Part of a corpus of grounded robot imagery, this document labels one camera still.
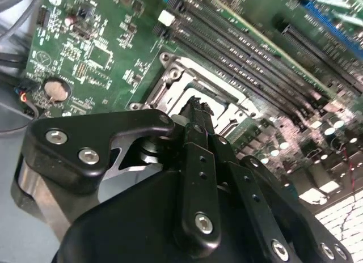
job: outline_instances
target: screw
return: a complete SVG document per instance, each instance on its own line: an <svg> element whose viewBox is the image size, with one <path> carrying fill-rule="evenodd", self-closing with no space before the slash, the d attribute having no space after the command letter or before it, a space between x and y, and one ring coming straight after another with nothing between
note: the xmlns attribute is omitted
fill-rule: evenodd
<svg viewBox="0 0 363 263"><path fill-rule="evenodd" d="M57 130L49 131L45 134L45 138L52 144L62 145L67 142L68 137L65 133Z"/></svg>
<svg viewBox="0 0 363 263"><path fill-rule="evenodd" d="M164 61L168 61L168 60L169 60L169 55L168 55L168 54L166 54L166 53L163 53L163 54L162 54L162 60L164 60Z"/></svg>
<svg viewBox="0 0 363 263"><path fill-rule="evenodd" d="M321 243L320 247L322 249L322 251L324 252L324 254L331 260L334 259L334 254L332 252L332 250L330 250L330 248L328 246L326 246L325 243Z"/></svg>
<svg viewBox="0 0 363 263"><path fill-rule="evenodd" d="M180 78L181 76L181 73L178 69L176 68L173 68L169 71L169 75L170 75L170 78L173 79L173 80L177 80Z"/></svg>
<svg viewBox="0 0 363 263"><path fill-rule="evenodd" d="M256 168L258 168L259 163L255 159L251 159L251 164L254 165Z"/></svg>
<svg viewBox="0 0 363 263"><path fill-rule="evenodd" d="M344 253L344 251L337 245L334 245L334 248L336 250L336 252L344 259L344 260L348 260L347 255Z"/></svg>
<svg viewBox="0 0 363 263"><path fill-rule="evenodd" d="M194 129L195 129L195 131L197 131L198 133L203 133L202 129L199 127L199 125L198 125L198 124L195 124L195 125L194 125Z"/></svg>
<svg viewBox="0 0 363 263"><path fill-rule="evenodd" d="M195 225L206 235L209 235L213 231L212 221L204 214L197 214L195 216Z"/></svg>
<svg viewBox="0 0 363 263"><path fill-rule="evenodd" d="M97 152L91 149L83 149L79 152L78 158L88 164L88 165L94 165L98 163L100 160L100 157L98 156Z"/></svg>
<svg viewBox="0 0 363 263"><path fill-rule="evenodd" d="M288 250L286 250L286 248L278 240L276 239L272 240L271 246L275 254L277 254L277 256L281 260L283 261L289 260Z"/></svg>
<svg viewBox="0 0 363 263"><path fill-rule="evenodd" d="M227 140L224 137L220 137L219 140L223 145L227 145Z"/></svg>
<svg viewBox="0 0 363 263"><path fill-rule="evenodd" d="M169 119L168 119L168 117L167 117L167 116L165 116L164 114L161 114L161 115L159 116L159 119L160 119L162 122L164 122L165 124L168 124L168 123L169 123Z"/></svg>

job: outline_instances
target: red wire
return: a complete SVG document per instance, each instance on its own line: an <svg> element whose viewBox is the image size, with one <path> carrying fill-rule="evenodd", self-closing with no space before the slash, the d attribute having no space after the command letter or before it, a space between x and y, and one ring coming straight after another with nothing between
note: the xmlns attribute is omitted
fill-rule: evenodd
<svg viewBox="0 0 363 263"><path fill-rule="evenodd" d="M20 100L24 103L28 100L25 92L20 94Z"/></svg>
<svg viewBox="0 0 363 263"><path fill-rule="evenodd" d="M348 158L347 149L345 149L345 150L343 151L343 153L344 153L344 157L346 158L346 160L347 160L347 161L348 161L348 163L349 163L349 175L350 175L350 177L351 177L352 191L354 192L355 180L354 180L354 177L353 177L353 171L352 171L353 165L352 165L351 160Z"/></svg>

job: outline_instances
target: pcie slot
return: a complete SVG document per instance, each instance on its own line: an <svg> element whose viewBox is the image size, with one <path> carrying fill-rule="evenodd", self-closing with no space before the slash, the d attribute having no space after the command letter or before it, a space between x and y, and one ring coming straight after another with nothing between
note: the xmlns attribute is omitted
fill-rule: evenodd
<svg viewBox="0 0 363 263"><path fill-rule="evenodd" d="M309 103L313 103L313 105L316 107L319 106L315 102L314 97L311 96L306 90L306 87L308 87L309 89L316 91L315 87L303 80L298 74L291 70L289 66L275 58L272 53L260 48L259 44L254 39L247 36L247 34L241 30L233 27L227 20L216 14L215 11L209 8L206 4L200 2L199 7L196 7L191 3L187 3L186 12L200 19L211 29L215 30L220 35L227 38L234 45L238 46L241 50L248 53L252 60L258 61L260 64L264 65L267 69L273 72L274 75L278 76L285 84L293 88L295 92L299 92L300 95L303 95L305 98L307 98ZM319 93L325 99L329 99L325 92Z"/></svg>
<svg viewBox="0 0 363 263"><path fill-rule="evenodd" d="M314 44L299 33L291 24L280 27L281 34L297 48L309 57L316 65L323 66L327 72L345 85L355 95L360 96L362 92L354 85L357 82L353 77L346 73L338 64L329 59Z"/></svg>
<svg viewBox="0 0 363 263"><path fill-rule="evenodd" d="M330 20L325 17L314 5L312 1L301 0L301 5L309 10L309 13L320 21L330 33L339 39L350 51L352 51L360 60L363 59L363 50L360 48L358 43L350 40L345 34L339 31Z"/></svg>
<svg viewBox="0 0 363 263"><path fill-rule="evenodd" d="M208 36L205 35L205 33L200 29L196 28L194 26L189 26L189 24L186 25L180 25L180 28L189 31L191 37L199 37L204 42L208 43L210 46L213 46L217 51L219 51L221 54L224 54L225 57L227 57L229 60L234 62L236 65L238 65L240 68L242 68L245 73L247 73L252 79L259 80L261 84L263 84L265 87L268 87L271 91L273 91L276 95L281 96L281 98L286 102L290 103L296 110L299 110L305 117L308 115L304 107L297 101L295 101L294 97L288 97L286 93L284 93L279 87L277 87L275 84L269 82L266 77L260 73L258 70L251 67L246 61L246 57L248 57L247 54L242 54L240 50L238 50L237 47L234 47L234 53L230 51L228 47L223 47L223 45L226 45L225 39L221 39L220 42L215 42L213 39L215 35L212 35L212 32L208 32Z"/></svg>
<svg viewBox="0 0 363 263"><path fill-rule="evenodd" d="M277 108L277 110L282 111L290 118L296 118L296 115L294 115L294 113L290 111L286 105L278 102L270 94L259 89L255 85L252 85L250 82L246 82L246 80L248 80L247 75L241 71L240 67L225 58L222 53L214 50L212 46L205 45L205 47L203 47L198 43L195 43L195 41L189 38L187 32L182 29L175 30L173 36L177 42L183 44L190 50L194 51L196 54L208 60L216 67L216 69L220 69L224 73L228 74L228 76L236 79L243 87L249 89L257 96L260 96L262 99L269 102L272 106Z"/></svg>

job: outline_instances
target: green circuit board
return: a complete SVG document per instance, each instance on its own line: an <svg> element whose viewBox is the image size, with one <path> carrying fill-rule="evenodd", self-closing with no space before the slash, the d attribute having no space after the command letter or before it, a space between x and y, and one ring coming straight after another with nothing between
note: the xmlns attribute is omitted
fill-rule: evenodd
<svg viewBox="0 0 363 263"><path fill-rule="evenodd" d="M57 7L44 0L49 22L37 27L27 76L39 83L58 77L71 85L71 97L62 103L49 101L43 90L33 94L50 116L124 111L131 98L142 98L140 83L144 88L150 83L145 75L158 72L150 68L160 50L151 32L162 0L137 1L142 3L139 14L118 0L63 0ZM74 36L64 25L82 5L93 11L89 22L98 34L89 40Z"/></svg>
<svg viewBox="0 0 363 263"><path fill-rule="evenodd" d="M321 66L311 63L277 29L276 24L281 21L294 25L355 77L357 87L362 88L361 61L312 18L299 0L193 1L206 3L229 24L248 32L259 49L270 52L302 80L312 84L317 92L323 92L332 102L339 103L343 109L339 108L335 113L344 118L347 124L354 117L361 117L361 99L352 97L345 88L334 86L339 81L332 83L331 77ZM161 77L164 68L159 55L162 52L188 57L223 77L220 69L203 56L180 45L173 38L164 39L155 35L158 18L165 9L168 10L168 5L164 0L61 0L59 5L43 0L26 68L27 78L39 85L31 95L32 100L44 108L48 117L132 109L133 103L145 101ZM198 39L192 41L204 45ZM61 79L70 87L65 101L54 101L45 93L45 82L54 78ZM225 79L225 82L235 86L232 80ZM251 99L263 117L272 115L271 106L264 99L240 86L236 88ZM276 94L271 95L275 99L280 98ZM255 120L245 120L227 138L238 150L246 136L255 133L257 126ZM291 143L291 147L283 153L285 159L295 156L305 162L298 143L308 139L313 139L329 151L318 130L301 133L284 116L279 117L278 129ZM281 161L280 158L272 160L272 166Z"/></svg>

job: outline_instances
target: ram slot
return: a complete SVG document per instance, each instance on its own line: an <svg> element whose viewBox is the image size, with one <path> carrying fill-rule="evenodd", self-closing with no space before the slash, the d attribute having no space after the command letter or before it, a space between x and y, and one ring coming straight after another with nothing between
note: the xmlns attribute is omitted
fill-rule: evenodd
<svg viewBox="0 0 363 263"><path fill-rule="evenodd" d="M292 103L304 117L308 116L309 112L301 105L301 103L298 102L298 98L294 96L296 95L296 92L294 92L293 88L288 91L288 93L292 96L288 96L283 91L285 88L281 88L280 86L281 79L269 71L263 64L256 62L253 58L251 59L247 53L239 49L222 35L211 31L206 25L193 21L193 19L188 16L181 18L180 20L183 26L186 26L194 35L215 47L222 54L228 56L229 59L240 65L253 78L257 78L262 81L266 87L269 87L276 94L281 95L285 101ZM303 100L304 104L310 106L309 101L303 95L299 95L298 97Z"/></svg>
<svg viewBox="0 0 363 263"><path fill-rule="evenodd" d="M230 22L221 17L215 10L211 9L203 2L198 3L198 6L195 6L192 3L186 3L185 8L187 13L192 14L206 23L211 29L215 30L234 45L238 46L241 50L248 53L251 56L251 59L264 65L285 84L293 88L295 92L303 95L309 103L313 104L313 107L319 107L319 104L312 94L309 93L309 90L315 92L316 88L307 83L271 52L261 48L259 44L253 38L247 36L245 32L235 28ZM319 93L324 99L330 99L325 92L319 91Z"/></svg>
<svg viewBox="0 0 363 263"><path fill-rule="evenodd" d="M355 87L357 81L343 70L337 63L327 57L318 47L316 47L309 39L304 37L291 24L281 24L279 26L281 34L302 53L307 55L315 64L323 66L327 72L345 85L355 95L360 96L362 91Z"/></svg>
<svg viewBox="0 0 363 263"><path fill-rule="evenodd" d="M288 108L288 105L277 101L276 98L256 86L258 83L260 83L260 81L253 80L246 73L244 73L238 65L226 58L222 53L215 50L212 46L205 43L198 43L196 40L192 39L192 33L190 33L188 29L183 28L174 30L173 37L175 41L186 46L199 56L203 57L205 60L209 61L216 69L226 73L227 76L233 77L243 87L249 89L257 96L260 96L269 102L272 106L277 108L278 111L282 111L291 119L297 117Z"/></svg>

